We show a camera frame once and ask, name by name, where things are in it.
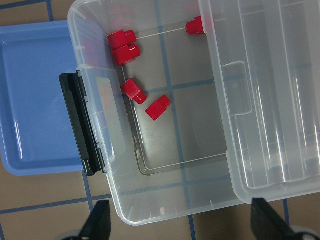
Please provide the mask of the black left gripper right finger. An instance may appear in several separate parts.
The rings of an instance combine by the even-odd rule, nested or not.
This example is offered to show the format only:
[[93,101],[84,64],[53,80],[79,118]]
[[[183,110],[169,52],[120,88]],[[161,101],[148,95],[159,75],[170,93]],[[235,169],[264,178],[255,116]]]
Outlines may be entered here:
[[294,240],[296,234],[264,198],[251,202],[250,227],[256,240]]

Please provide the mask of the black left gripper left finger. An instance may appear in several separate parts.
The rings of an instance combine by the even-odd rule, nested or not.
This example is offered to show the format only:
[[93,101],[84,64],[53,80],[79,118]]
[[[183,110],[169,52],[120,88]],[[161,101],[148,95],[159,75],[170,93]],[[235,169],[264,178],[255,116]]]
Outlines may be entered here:
[[111,228],[110,202],[100,200],[95,204],[78,237],[80,240],[109,240]]

